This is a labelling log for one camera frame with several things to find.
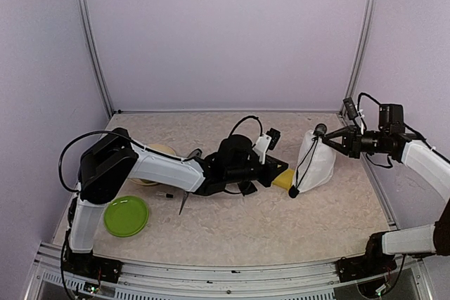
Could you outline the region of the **black clipper guard comb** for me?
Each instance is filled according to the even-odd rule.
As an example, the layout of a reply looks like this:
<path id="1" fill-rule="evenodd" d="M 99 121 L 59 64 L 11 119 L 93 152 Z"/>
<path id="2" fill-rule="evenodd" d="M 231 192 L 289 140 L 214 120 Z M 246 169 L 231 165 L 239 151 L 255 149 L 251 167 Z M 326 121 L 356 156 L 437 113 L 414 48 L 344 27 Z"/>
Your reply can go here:
<path id="1" fill-rule="evenodd" d="M 243 181 L 238 184 L 239 190 L 243 196 L 251 195 L 257 192 L 257 188 L 252 181 Z"/>

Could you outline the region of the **white drawstring pouch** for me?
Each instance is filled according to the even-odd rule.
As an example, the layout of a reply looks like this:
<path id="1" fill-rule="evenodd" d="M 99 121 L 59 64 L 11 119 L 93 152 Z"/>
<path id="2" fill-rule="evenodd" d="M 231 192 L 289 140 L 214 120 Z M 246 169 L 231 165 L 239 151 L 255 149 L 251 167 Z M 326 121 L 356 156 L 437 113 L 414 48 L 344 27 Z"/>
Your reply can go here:
<path id="1" fill-rule="evenodd" d="M 322 141 L 326 132 L 327 126 L 320 123 L 304 135 L 288 191 L 291 198 L 326 184 L 332 178 L 336 154 Z"/>

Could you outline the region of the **black silver hair clipper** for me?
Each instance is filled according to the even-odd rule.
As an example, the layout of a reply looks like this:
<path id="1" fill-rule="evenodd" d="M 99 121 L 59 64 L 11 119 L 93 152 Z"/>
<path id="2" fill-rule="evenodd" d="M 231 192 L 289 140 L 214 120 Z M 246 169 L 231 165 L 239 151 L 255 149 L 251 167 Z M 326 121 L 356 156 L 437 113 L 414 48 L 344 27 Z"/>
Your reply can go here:
<path id="1" fill-rule="evenodd" d="M 191 159 L 201 159 L 203 155 L 203 152 L 200 148 L 196 148 L 194 149 L 189 156 L 186 158 L 187 160 L 191 160 Z"/>

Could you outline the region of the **black scissors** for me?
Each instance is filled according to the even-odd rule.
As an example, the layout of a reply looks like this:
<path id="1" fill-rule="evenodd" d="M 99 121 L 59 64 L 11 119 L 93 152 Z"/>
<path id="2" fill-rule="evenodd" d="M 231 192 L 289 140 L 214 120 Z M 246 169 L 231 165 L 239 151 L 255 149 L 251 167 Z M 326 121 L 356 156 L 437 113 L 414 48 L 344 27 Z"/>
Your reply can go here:
<path id="1" fill-rule="evenodd" d="M 181 215 L 181 213 L 182 213 L 182 211 L 183 211 L 183 209 L 184 209 L 184 206 L 185 206 L 185 204 L 186 204 L 186 201 L 187 201 L 189 195 L 190 195 L 189 192 L 184 191 L 183 199 L 182 199 L 182 201 L 181 201 L 181 206 L 180 206 L 180 209 L 179 209 L 179 215 Z"/>

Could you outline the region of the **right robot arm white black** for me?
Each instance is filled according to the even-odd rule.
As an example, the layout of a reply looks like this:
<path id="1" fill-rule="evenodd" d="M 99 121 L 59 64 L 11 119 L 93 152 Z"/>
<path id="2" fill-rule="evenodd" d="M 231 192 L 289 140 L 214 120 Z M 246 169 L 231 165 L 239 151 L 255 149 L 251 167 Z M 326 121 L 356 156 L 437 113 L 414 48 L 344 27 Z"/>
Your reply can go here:
<path id="1" fill-rule="evenodd" d="M 396 255 L 449 255 L 449 160 L 439 154 L 425 137 L 404 122 L 404 109 L 399 104 L 381 103 L 378 106 L 378 128 L 367 130 L 363 124 L 352 124 L 326 132 L 318 126 L 323 144 L 349 158 L 361 155 L 386 155 L 389 162 L 402 166 L 398 173 L 406 173 L 402 183 L 424 185 L 440 198 L 441 211 L 437 220 L 420 226 L 373 234 L 359 267 L 368 275 L 378 272 Z"/>

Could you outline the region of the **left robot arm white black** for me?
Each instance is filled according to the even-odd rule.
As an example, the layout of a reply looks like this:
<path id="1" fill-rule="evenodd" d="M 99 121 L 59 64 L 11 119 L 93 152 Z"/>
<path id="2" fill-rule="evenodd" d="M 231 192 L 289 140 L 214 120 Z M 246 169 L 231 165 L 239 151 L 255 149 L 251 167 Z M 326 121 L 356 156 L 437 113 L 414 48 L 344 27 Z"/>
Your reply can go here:
<path id="1" fill-rule="evenodd" d="M 91 254 L 96 227 L 126 180 L 149 180 L 202 197 L 224 193 L 227 185 L 235 183 L 240 194 L 249 195 L 256 192 L 255 183 L 268 188 L 288 169 L 286 162 L 268 155 L 280 137 L 275 129 L 255 142 L 230 134 L 218 151 L 206 157 L 200 150 L 188 157 L 163 153 L 134 140 L 124 128 L 90 134 L 100 138 L 82 153 L 75 187 L 66 188 L 77 194 L 66 242 L 71 264 L 83 275 L 98 269 L 98 259 Z"/>

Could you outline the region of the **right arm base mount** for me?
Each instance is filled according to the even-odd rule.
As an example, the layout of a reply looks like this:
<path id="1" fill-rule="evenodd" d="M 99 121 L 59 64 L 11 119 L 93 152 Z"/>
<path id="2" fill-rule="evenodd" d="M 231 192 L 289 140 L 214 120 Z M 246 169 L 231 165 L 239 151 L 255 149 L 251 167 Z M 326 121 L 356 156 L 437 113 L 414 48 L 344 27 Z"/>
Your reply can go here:
<path id="1" fill-rule="evenodd" d="M 395 255 L 383 254 L 381 257 L 367 257 L 366 255 L 351 258 L 342 257 L 335 263 L 340 282 L 368 278 L 374 275 L 395 270 L 397 263 Z"/>

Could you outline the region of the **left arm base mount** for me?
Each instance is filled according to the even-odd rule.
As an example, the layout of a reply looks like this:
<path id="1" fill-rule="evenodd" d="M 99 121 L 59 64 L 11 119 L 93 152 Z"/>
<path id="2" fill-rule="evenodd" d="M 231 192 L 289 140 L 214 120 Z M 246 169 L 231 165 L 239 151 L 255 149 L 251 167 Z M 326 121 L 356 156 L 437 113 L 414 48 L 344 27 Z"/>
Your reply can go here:
<path id="1" fill-rule="evenodd" d="M 66 252 L 63 255 L 63 270 L 81 277 L 117 284 L 123 263 L 116 259 L 88 254 Z"/>

